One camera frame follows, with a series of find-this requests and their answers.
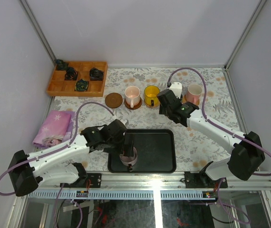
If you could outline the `mauve mug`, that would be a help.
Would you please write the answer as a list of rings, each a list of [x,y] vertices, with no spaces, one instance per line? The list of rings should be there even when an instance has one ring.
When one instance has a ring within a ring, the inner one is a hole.
[[[122,164],[127,167],[127,172],[132,172],[133,166],[136,164],[138,159],[136,148],[135,147],[133,148],[133,156],[125,156],[123,154],[120,154],[119,157]]]

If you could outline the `yellow glass cup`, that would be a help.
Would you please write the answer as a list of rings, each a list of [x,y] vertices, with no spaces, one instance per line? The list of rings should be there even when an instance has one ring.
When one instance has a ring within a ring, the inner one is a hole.
[[[154,85],[146,87],[144,90],[144,101],[148,104],[152,103],[152,100],[159,101],[157,98],[157,95],[159,93],[160,93],[159,88]]]

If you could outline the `pink mug cream inside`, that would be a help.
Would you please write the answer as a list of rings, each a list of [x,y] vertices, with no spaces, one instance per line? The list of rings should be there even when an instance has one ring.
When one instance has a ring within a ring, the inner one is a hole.
[[[200,99],[202,92],[203,92],[203,89],[200,85],[197,85],[197,84],[189,85],[187,88],[187,93],[185,95],[187,102],[191,102],[195,104],[197,100]]]

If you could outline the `brown wooden coaster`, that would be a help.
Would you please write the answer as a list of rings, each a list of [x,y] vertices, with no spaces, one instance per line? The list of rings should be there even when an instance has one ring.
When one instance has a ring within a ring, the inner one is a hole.
[[[109,108],[118,108],[121,106],[123,98],[119,93],[110,93],[105,98],[105,104]]]
[[[131,106],[126,102],[126,99],[124,99],[124,105],[127,109],[129,110],[136,110],[139,109],[142,106],[142,98],[140,98],[140,101],[137,105],[135,105],[133,108],[131,108]]]

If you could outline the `light pink mug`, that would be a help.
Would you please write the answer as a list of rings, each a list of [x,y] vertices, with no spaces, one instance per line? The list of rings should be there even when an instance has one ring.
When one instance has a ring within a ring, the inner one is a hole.
[[[125,89],[125,101],[134,108],[140,102],[140,89],[136,86],[129,86]]]

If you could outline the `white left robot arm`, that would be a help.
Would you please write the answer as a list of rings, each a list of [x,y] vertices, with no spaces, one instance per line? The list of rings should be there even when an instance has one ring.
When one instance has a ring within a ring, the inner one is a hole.
[[[134,136],[116,119],[109,125],[87,127],[73,139],[42,151],[30,154],[18,151],[8,167],[14,194],[17,197],[25,196],[44,185],[83,187],[87,183],[83,165],[73,162],[60,168],[62,162],[94,151],[132,156],[133,145]]]

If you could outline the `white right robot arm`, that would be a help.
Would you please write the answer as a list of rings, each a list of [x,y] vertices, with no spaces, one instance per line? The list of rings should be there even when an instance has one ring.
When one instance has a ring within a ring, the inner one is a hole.
[[[157,98],[160,102],[160,114],[176,124],[199,131],[230,154],[228,159],[209,162],[199,172],[195,180],[200,181],[204,187],[211,187],[221,178],[230,176],[246,181],[264,162],[265,155],[258,134],[233,133],[220,122],[204,117],[197,105],[182,103],[170,89],[160,92]]]

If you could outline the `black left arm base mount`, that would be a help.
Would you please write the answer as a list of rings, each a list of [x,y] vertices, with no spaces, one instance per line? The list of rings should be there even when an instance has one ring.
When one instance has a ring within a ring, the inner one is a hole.
[[[101,173],[89,173],[85,179],[79,179],[74,183],[60,183],[60,187],[64,188],[85,188],[85,189],[99,189],[102,183]]]

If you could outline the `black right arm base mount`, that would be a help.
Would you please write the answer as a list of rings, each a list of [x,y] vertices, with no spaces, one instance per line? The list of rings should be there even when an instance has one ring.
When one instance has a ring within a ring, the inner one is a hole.
[[[205,171],[206,168],[199,172],[185,171],[184,177],[180,179],[180,182],[184,183],[188,189],[215,189],[218,187],[220,180],[212,180]]]

